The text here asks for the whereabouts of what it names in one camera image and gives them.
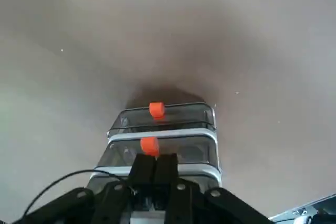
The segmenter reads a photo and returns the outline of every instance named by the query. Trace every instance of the black cable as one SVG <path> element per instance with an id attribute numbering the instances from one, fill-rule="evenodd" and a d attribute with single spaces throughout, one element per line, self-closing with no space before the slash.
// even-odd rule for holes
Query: black cable
<path id="1" fill-rule="evenodd" d="M 278 220 L 278 221 L 275 221 L 274 223 L 280 223 L 280 222 L 289 221 L 289 220 L 295 220 L 295 218 L 285 219 L 285 220 Z"/>
<path id="2" fill-rule="evenodd" d="M 46 188 L 44 188 L 31 202 L 30 202 L 30 204 L 27 206 L 27 208 L 26 208 L 26 210 L 24 211 L 24 213 L 23 213 L 23 215 L 22 215 L 22 217 L 21 217 L 21 221 L 22 220 L 24 220 L 24 218 L 26 218 L 26 216 L 27 216 L 27 214 L 28 214 L 28 212 L 29 212 L 29 210 L 31 209 L 31 207 L 34 205 L 34 203 L 46 192 L 46 191 L 48 191 L 49 189 L 51 189 L 54 185 L 56 185 L 56 184 L 58 184 L 58 183 L 60 183 L 61 181 L 63 181 L 63 180 L 65 180 L 65 179 L 67 179 L 67 178 L 69 178 L 69 177 L 72 177 L 72 176 L 74 176 L 74 175 L 77 175 L 77 174 L 82 174 L 82 173 L 104 173 L 104 174 L 106 174 L 106 175 L 109 175 L 110 177 L 114 177 L 114 178 L 116 178 L 117 180 L 119 180 L 120 182 L 122 182 L 124 185 L 125 185 L 125 187 L 129 187 L 128 185 L 127 185 L 127 183 L 126 183 L 126 181 L 122 178 L 122 177 L 120 177 L 120 176 L 118 176 L 118 175 L 116 175 L 116 174 L 113 174 L 113 173 L 109 173 L 109 172 L 105 172 L 104 170 L 94 170 L 94 169 L 85 169 L 85 170 L 78 170 L 78 171 L 76 171 L 76 172 L 72 172 L 72 173 L 69 173 L 69 174 L 67 174 L 67 175 L 64 175 L 63 177 L 61 177 L 61 178 L 59 178 L 58 180 L 55 180 L 54 182 L 52 182 L 49 186 L 47 186 Z"/>

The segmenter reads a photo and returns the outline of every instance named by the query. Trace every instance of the plastic container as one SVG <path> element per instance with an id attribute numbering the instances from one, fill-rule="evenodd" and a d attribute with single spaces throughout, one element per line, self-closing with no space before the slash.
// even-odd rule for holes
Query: plastic container
<path id="1" fill-rule="evenodd" d="M 176 153 L 179 164 L 203 163 L 218 169 L 217 146 L 206 135 L 157 137 L 160 154 Z M 144 154 L 140 138 L 109 143 L 97 167 L 132 166 L 138 153 Z"/>
<path id="2" fill-rule="evenodd" d="M 165 105 L 164 116 L 156 120 L 149 107 L 128 109 L 117 117 L 108 138 L 115 134 L 147 131 L 166 131 L 178 129 L 206 128 L 216 130 L 213 109 L 206 103 L 186 103 Z"/>

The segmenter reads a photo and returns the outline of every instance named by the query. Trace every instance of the orange handle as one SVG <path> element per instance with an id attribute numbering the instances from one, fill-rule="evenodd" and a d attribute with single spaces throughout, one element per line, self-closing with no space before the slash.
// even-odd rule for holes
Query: orange handle
<path id="1" fill-rule="evenodd" d="M 155 136 L 142 137 L 140 140 L 142 151 L 151 156 L 159 155 L 159 142 Z"/>
<path id="2" fill-rule="evenodd" d="M 163 119 L 164 117 L 164 104 L 163 102 L 151 102 L 149 104 L 149 112 L 155 120 Z"/>

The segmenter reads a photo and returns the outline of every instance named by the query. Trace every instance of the screw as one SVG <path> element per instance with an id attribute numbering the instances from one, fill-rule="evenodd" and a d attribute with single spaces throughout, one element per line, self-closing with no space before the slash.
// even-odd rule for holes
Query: screw
<path id="1" fill-rule="evenodd" d="M 122 185 L 116 185 L 116 186 L 114 187 L 114 189 L 115 189 L 116 191 L 118 191 L 118 190 L 122 189 Z"/>
<path id="2" fill-rule="evenodd" d="M 184 189 L 185 189 L 185 185 L 183 185 L 183 184 L 178 184 L 178 185 L 177 185 L 177 189 L 178 189 L 178 190 L 184 190 Z"/>
<path id="3" fill-rule="evenodd" d="M 81 191 L 81 192 L 77 193 L 77 198 L 84 197 L 85 195 L 86 195 L 86 192 Z"/>
<path id="4" fill-rule="evenodd" d="M 217 190 L 211 191 L 210 194 L 211 194 L 212 197 L 219 197 L 221 195 L 221 193 Z"/>

